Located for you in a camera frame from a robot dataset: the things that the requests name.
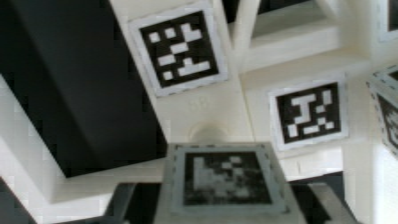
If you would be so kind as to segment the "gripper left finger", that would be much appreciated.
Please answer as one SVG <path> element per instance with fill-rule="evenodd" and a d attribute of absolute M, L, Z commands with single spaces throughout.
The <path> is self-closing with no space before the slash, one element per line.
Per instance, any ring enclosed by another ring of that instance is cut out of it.
<path fill-rule="evenodd" d="M 61 224 L 153 224 L 159 196 L 159 183 L 121 183 L 104 215 Z"/>

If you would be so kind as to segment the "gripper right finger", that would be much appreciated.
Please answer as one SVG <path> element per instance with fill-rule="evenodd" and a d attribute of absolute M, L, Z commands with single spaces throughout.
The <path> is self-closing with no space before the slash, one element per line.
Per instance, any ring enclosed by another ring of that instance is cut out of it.
<path fill-rule="evenodd" d="M 292 187 L 308 224 L 359 224 L 326 183 L 294 184 Z"/>

